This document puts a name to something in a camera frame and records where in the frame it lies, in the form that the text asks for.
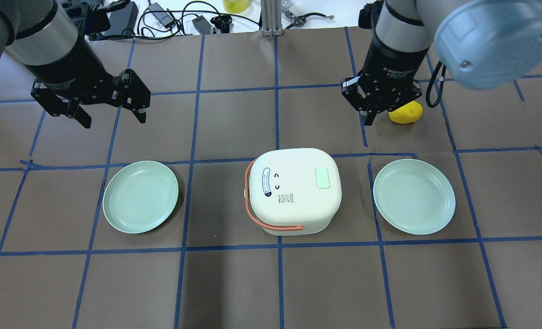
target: qr code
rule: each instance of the qr code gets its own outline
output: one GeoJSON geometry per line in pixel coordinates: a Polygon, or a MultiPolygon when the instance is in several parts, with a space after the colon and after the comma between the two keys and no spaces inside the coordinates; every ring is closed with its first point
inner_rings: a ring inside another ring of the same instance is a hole
{"type": "Polygon", "coordinates": [[[293,194],[279,194],[279,203],[293,203],[293,194]]]}

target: metal post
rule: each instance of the metal post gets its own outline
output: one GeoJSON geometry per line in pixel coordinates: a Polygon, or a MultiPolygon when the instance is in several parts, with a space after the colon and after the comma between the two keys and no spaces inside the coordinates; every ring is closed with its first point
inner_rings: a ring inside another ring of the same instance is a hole
{"type": "Polygon", "coordinates": [[[283,35],[281,22],[281,0],[261,0],[263,35],[283,35]]]}

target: light green plate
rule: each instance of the light green plate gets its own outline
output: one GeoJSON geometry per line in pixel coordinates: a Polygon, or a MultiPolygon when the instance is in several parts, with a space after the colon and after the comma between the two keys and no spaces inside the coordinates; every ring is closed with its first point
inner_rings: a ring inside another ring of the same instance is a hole
{"type": "Polygon", "coordinates": [[[108,223],[119,231],[143,233],[165,221],[178,195],[177,179],[168,167],[154,161],[135,162],[108,183],[102,211],[108,223]]]}
{"type": "Polygon", "coordinates": [[[401,159],[386,165],[374,180],[374,202],[392,226],[411,234],[444,228],[455,211],[447,177],[429,163],[401,159]]]}

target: electric lunch box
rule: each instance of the electric lunch box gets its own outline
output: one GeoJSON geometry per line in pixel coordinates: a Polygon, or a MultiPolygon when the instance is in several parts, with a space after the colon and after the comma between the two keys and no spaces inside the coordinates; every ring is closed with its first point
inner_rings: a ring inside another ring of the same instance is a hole
{"type": "Polygon", "coordinates": [[[317,233],[340,207],[340,174],[332,157],[318,149],[266,152],[248,165],[244,198],[248,215],[267,233],[317,233]]]}

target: thermometer sticker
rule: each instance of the thermometer sticker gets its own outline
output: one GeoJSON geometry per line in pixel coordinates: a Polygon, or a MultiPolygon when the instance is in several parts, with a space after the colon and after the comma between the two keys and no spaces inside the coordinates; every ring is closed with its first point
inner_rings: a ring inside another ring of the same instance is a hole
{"type": "Polygon", "coordinates": [[[269,176],[271,176],[271,169],[265,168],[263,170],[263,192],[265,192],[265,196],[271,196],[271,185],[269,185],[269,176]]]}

